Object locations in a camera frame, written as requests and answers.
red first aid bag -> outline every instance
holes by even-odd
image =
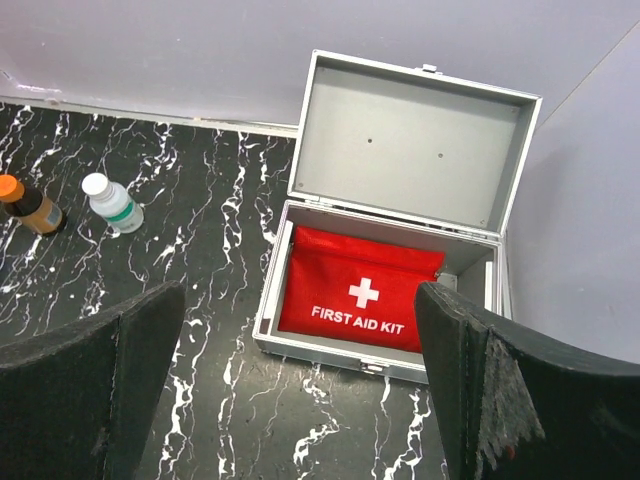
[[[444,253],[296,227],[279,330],[420,353],[418,285]]]

white wall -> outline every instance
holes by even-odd
[[[297,123],[318,48],[541,94],[544,118],[639,17],[638,0],[6,0],[0,95]]]
[[[508,240],[518,322],[640,362],[640,26],[539,127]]]

case latch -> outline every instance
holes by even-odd
[[[436,67],[435,65],[430,65],[428,63],[425,63],[424,65],[422,65],[422,67],[416,68],[416,70],[422,70],[423,72],[434,73],[436,75],[442,75],[442,72],[438,71],[438,67]]]
[[[360,370],[371,375],[385,375],[389,365],[371,360],[360,360]]]

open case lid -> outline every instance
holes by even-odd
[[[289,195],[502,237],[541,101],[315,51]]]

first aid kit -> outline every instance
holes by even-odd
[[[443,261],[440,252],[296,227],[278,329],[421,353],[413,297]]]
[[[258,346],[427,383],[419,340],[405,337],[414,286],[435,280],[508,315],[505,232],[541,101],[315,51]]]

